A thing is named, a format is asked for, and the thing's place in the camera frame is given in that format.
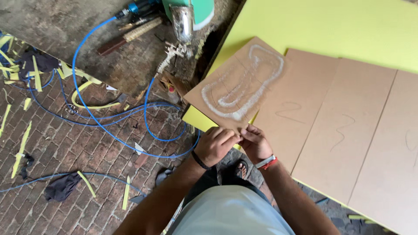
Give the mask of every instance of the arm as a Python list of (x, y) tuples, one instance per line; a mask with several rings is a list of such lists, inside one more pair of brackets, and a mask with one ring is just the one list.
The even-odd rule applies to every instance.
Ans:
[[(240, 145), (254, 164), (273, 154), (262, 130), (249, 125), (246, 130), (241, 130), (241, 134), (244, 140)], [(279, 161), (266, 170), (260, 169), (260, 172), (276, 199), (283, 218), (295, 234), (340, 234), (331, 220), (298, 187)]]
[[(194, 151), (206, 166), (213, 166), (239, 140), (232, 130), (211, 128), (202, 135)], [(186, 159), (128, 214), (114, 235), (161, 234), (178, 205), (205, 171), (193, 158)]]

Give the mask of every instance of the hand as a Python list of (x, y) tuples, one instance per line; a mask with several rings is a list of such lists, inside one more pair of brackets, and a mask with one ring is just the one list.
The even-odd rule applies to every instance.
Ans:
[(238, 144), (242, 146), (253, 164), (257, 164), (273, 155), (273, 149), (271, 149), (262, 130), (248, 124), (247, 129), (241, 129), (240, 132), (244, 139)]
[(239, 140), (240, 137), (231, 129), (212, 127), (202, 135), (194, 152), (206, 166), (211, 167), (222, 160)]

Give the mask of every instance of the yellow table surface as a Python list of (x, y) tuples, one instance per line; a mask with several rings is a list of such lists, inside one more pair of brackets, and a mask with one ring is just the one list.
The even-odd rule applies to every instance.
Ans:
[[(247, 0), (209, 74), (254, 36), (283, 54), (295, 48), (418, 72), (418, 6), (403, 0)], [(183, 120), (216, 126), (194, 107)]]

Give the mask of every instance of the white glue outline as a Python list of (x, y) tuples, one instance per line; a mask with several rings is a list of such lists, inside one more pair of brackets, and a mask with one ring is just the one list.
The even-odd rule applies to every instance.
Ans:
[[(280, 61), (280, 67), (278, 68), (277, 72), (273, 72), (273, 74), (271, 75), (271, 77), (267, 80), (265, 80), (262, 84), (261, 87), (257, 90), (256, 93), (254, 93), (251, 98), (248, 99), (248, 101), (237, 111), (235, 112), (230, 112), (230, 113), (223, 113), (221, 111), (219, 111), (218, 109), (216, 109), (216, 107), (214, 107), (213, 105), (211, 105), (209, 98), (207, 97), (207, 92), (209, 91), (209, 89), (211, 89), (214, 85), (216, 85), (218, 82), (221, 82), (222, 80), (225, 79), (226, 75), (229, 73), (225, 73), (222, 77), (220, 77), (218, 79), (218, 81), (214, 81), (213, 83), (207, 84), (206, 86), (204, 86), (202, 88), (202, 98), (204, 100), (204, 102), (206, 103), (206, 105), (209, 107), (209, 109), (216, 113), (218, 116), (220, 117), (224, 117), (224, 118), (232, 118), (236, 121), (240, 121), (242, 120), (242, 117), (245, 116), (245, 114), (248, 112), (248, 110), (259, 100), (259, 98), (261, 97), (261, 95), (264, 92), (264, 89), (266, 88), (266, 86), (271, 83), (274, 79), (276, 79), (277, 77), (280, 76), (280, 74), (282, 73), (283, 70), (283, 66), (284, 66), (284, 60), (283, 58), (281, 58), (280, 56), (278, 56), (276, 53), (273, 53), (265, 48), (263, 48), (260, 45), (254, 44), (250, 47), (250, 52), (248, 54), (250, 59), (253, 59), (252, 56), (252, 51), (257, 48), (260, 49), (262, 51), (265, 51), (271, 55), (274, 55), (277, 57), (277, 59)], [(258, 67), (258, 62), (260, 61), (260, 59), (257, 56), (254, 56), (254, 64), (252, 65), (253, 69), (256, 69)], [(231, 107), (236, 105), (236, 103), (238, 103), (238, 101), (243, 97), (245, 89), (241, 92), (241, 94), (238, 96), (238, 98), (236, 100), (234, 100), (231, 103), (227, 103), (225, 102), (226, 99), (228, 99), (229, 97), (231, 97), (231, 95), (233, 95), (235, 92), (237, 92), (237, 90), (241, 87), (242, 85), (242, 81), (240, 84), (238, 84), (229, 94), (225, 95), (224, 97), (220, 98), (218, 100), (218, 103), (221, 107)]]

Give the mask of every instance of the cardboard piece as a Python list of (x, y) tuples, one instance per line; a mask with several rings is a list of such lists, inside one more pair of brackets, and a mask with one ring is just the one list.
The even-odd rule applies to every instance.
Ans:
[(396, 70), (341, 59), (292, 176), (348, 203)]
[(287, 66), (281, 54), (255, 37), (184, 99), (216, 124), (238, 133), (257, 113)]
[(276, 157), (291, 172), (308, 137), (339, 59), (289, 49), (292, 61), (261, 107), (254, 125), (264, 131)]
[(348, 205), (397, 234), (418, 220), (418, 75), (398, 71)]

